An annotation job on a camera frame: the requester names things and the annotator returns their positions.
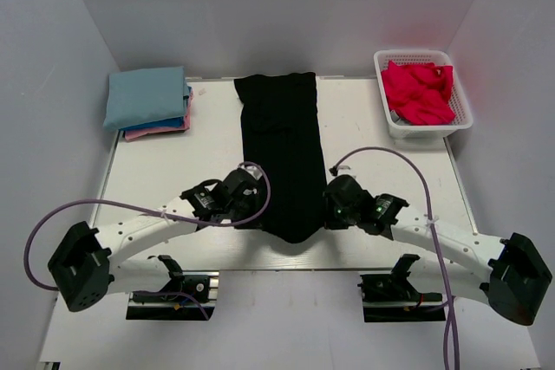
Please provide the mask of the black t-shirt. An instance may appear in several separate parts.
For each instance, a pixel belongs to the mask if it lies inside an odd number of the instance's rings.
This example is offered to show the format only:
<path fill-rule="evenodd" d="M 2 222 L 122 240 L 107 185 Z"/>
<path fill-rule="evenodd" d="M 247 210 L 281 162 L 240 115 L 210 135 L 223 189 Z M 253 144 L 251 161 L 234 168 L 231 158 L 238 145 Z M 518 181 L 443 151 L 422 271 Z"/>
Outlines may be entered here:
<path fill-rule="evenodd" d="M 233 84 L 243 104 L 244 160 L 260 165 L 271 184 L 262 229 L 287 243 L 301 243 L 324 222 L 327 181 L 316 75 L 251 75 Z"/>

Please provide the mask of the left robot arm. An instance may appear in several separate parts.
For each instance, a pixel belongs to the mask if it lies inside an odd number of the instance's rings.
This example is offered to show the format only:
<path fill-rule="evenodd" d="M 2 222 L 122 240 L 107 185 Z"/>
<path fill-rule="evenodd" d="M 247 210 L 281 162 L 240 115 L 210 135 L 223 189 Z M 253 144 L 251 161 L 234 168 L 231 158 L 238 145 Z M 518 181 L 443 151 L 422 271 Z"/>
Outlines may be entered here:
<path fill-rule="evenodd" d="M 193 283 L 169 255 L 146 256 L 146 250 L 206 227 L 254 224 L 270 198 L 270 182 L 262 168 L 243 163 L 225 179 L 205 180 L 160 208 L 137 208 L 136 217 L 98 227 L 72 225 L 48 269 L 71 312 L 116 293 L 172 300 L 185 298 L 191 288 L 204 299 L 206 284 Z"/>

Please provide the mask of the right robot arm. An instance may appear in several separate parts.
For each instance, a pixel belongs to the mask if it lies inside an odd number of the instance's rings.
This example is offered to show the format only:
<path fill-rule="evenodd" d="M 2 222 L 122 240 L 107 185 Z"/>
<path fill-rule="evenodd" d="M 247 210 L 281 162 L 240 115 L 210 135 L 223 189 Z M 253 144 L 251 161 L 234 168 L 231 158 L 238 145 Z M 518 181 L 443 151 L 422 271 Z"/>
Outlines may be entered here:
<path fill-rule="evenodd" d="M 410 207 L 396 196 L 372 196 L 350 175 L 340 175 L 326 187 L 325 227 L 355 226 L 371 236 L 407 243 L 444 260 L 404 254 L 388 274 L 362 276 L 362 299 L 371 308 L 394 305 L 429 311 L 440 298 L 482 302 L 498 315 L 522 326 L 534 323 L 552 273 L 526 236 L 510 238 L 474 235 Z"/>

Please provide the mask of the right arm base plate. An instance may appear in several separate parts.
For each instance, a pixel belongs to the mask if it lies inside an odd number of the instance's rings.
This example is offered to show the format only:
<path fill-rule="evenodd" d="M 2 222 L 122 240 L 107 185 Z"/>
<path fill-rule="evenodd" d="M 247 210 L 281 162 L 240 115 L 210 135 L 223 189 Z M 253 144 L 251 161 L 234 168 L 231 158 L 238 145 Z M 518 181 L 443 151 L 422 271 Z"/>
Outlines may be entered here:
<path fill-rule="evenodd" d="M 361 275 L 358 284 L 366 323 L 445 321 L 447 303 L 441 293 L 418 292 L 406 277 L 387 273 Z"/>

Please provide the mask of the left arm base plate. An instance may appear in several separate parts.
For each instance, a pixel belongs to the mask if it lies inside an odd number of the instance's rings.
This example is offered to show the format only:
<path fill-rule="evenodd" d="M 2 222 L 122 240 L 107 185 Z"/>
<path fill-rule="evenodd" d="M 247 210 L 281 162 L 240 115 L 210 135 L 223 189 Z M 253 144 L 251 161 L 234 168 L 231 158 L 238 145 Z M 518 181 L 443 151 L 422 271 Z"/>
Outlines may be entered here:
<path fill-rule="evenodd" d="M 152 295 L 133 292 L 127 303 L 128 321 L 208 321 L 214 312 L 219 272 L 186 272 Z"/>

